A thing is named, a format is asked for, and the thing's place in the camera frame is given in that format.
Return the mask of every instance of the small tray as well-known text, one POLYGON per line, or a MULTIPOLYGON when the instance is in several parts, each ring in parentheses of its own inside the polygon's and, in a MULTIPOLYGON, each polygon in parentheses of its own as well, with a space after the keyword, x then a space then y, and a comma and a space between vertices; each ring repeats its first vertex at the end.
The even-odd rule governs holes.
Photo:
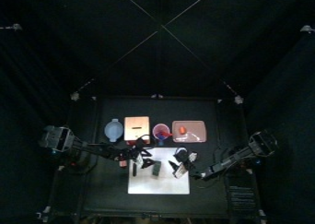
POLYGON ((176 143, 200 143, 207 141, 207 131, 203 121, 174 121, 172 139, 176 143), (186 133, 180 133, 180 128, 186 128, 186 133))

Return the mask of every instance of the black mat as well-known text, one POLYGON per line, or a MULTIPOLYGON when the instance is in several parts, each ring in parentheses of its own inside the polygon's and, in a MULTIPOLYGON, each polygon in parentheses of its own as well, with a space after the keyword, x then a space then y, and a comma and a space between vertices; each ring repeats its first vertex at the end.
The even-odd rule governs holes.
MULTIPOLYGON (((142 100, 142 99, 104 99, 99 100, 99 121, 96 123, 96 142, 108 142, 103 133, 104 126, 114 118, 124 122, 127 116, 148 116, 150 128, 156 124, 167 124, 171 128, 174 121, 204 121, 207 127, 207 142, 180 144, 171 138, 166 141, 166 147, 186 145, 195 150, 200 158, 196 166, 204 169, 214 163, 214 152, 223 137, 241 134, 238 128, 245 128, 235 111, 235 103, 225 107, 225 110, 235 115, 229 115, 231 126, 229 132, 223 132, 219 138, 220 125, 218 120, 216 100, 142 100)), ((119 147, 126 147, 123 139, 119 147)), ((226 217, 229 215, 229 203, 223 179, 220 181, 190 180, 191 194, 188 195, 128 195, 128 169, 123 170, 115 161, 99 158, 99 164, 88 175, 87 199, 84 213, 100 213, 103 215, 140 213, 158 213, 167 217, 226 217)))

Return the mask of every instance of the black tabletop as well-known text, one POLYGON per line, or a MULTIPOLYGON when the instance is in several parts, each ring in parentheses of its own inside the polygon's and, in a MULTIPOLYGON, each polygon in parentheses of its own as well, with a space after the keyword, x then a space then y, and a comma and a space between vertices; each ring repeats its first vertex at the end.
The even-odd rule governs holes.
MULTIPOLYGON (((96 102, 74 106, 71 128, 86 141, 108 142, 103 131, 106 125, 114 118, 123 123, 124 117, 131 116, 148 116, 150 130, 156 124, 167 124, 171 128, 174 121, 204 122, 207 142, 175 143, 170 137, 164 144, 164 147, 186 146, 196 151, 196 167, 202 170, 222 159, 233 147, 245 146, 243 111, 233 100, 98 98, 96 102)), ((127 147, 123 137, 118 147, 127 147)), ((227 216, 225 179, 204 182, 190 178, 188 195, 130 195, 128 172, 130 169, 122 169, 115 161, 99 158, 87 175, 84 213, 127 216, 156 213, 163 217, 196 218, 227 216)))

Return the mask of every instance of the white container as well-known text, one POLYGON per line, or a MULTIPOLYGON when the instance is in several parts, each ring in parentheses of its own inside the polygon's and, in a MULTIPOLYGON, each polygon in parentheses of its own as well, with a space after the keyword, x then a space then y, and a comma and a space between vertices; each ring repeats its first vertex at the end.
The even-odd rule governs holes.
POLYGON ((112 119, 112 122, 108 123, 104 127, 104 134, 110 138, 111 142, 116 142, 123 135, 123 125, 119 122, 119 119, 112 119))

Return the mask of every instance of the cup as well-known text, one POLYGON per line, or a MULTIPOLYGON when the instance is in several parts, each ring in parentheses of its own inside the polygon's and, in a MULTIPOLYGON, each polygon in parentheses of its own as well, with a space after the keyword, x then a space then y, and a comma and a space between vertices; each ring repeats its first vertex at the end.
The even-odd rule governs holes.
POLYGON ((164 144, 164 140, 172 136, 170 128, 166 124, 156 124, 152 128, 152 135, 159 140, 159 146, 164 144))

